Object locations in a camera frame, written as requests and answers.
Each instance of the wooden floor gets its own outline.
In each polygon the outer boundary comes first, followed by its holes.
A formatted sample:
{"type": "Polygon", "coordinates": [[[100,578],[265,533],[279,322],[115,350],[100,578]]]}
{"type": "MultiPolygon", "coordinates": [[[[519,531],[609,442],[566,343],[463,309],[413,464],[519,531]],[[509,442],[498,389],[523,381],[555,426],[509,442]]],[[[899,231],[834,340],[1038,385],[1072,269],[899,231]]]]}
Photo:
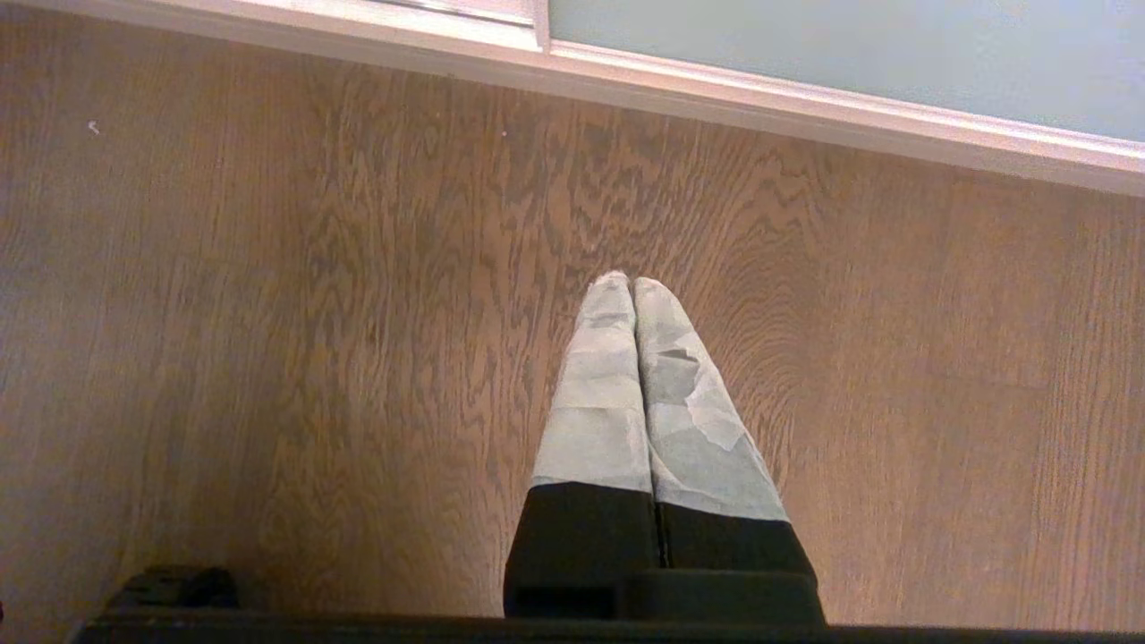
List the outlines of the wooden floor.
{"type": "Polygon", "coordinates": [[[681,298],[832,622],[1145,629],[1145,202],[0,6],[0,599],[498,614],[585,285],[681,298]]]}

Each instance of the white baseboard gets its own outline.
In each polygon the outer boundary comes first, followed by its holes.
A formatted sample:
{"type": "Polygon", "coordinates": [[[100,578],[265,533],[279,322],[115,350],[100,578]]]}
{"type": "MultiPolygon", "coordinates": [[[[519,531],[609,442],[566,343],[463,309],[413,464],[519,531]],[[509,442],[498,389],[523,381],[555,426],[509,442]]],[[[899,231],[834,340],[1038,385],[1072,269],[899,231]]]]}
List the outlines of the white baseboard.
{"type": "Polygon", "coordinates": [[[369,0],[19,0],[151,28],[1145,196],[1145,142],[559,40],[369,0]]]}

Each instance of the light blue wall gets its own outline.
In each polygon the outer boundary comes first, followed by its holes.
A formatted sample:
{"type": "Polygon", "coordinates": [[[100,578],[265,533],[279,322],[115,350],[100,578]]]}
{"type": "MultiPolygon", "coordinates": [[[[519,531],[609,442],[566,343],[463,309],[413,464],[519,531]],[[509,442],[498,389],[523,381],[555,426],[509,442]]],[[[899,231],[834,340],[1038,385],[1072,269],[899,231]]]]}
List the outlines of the light blue wall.
{"type": "Polygon", "coordinates": [[[551,0],[553,38],[1145,141],[1145,0],[551,0]]]}

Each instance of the wall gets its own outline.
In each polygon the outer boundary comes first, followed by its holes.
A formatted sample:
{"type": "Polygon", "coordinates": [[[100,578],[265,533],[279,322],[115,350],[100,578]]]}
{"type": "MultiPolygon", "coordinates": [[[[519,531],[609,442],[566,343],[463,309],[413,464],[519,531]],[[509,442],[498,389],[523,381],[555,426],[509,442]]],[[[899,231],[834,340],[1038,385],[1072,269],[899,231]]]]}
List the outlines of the wall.
{"type": "Polygon", "coordinates": [[[1145,0],[550,0],[550,15],[554,39],[1145,141],[1145,0]]]}

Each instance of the baseboard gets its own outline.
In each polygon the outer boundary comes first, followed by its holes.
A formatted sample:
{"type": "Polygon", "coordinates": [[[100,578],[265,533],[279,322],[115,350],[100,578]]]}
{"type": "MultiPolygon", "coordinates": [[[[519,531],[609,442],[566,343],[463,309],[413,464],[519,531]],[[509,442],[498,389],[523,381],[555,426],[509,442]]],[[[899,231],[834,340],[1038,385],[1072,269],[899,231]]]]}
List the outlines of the baseboard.
{"type": "Polygon", "coordinates": [[[314,5],[322,8],[307,9],[289,0],[21,2],[1145,196],[1145,142],[548,41],[543,29],[458,16],[427,18],[418,9],[366,0],[318,2],[314,5]]]}

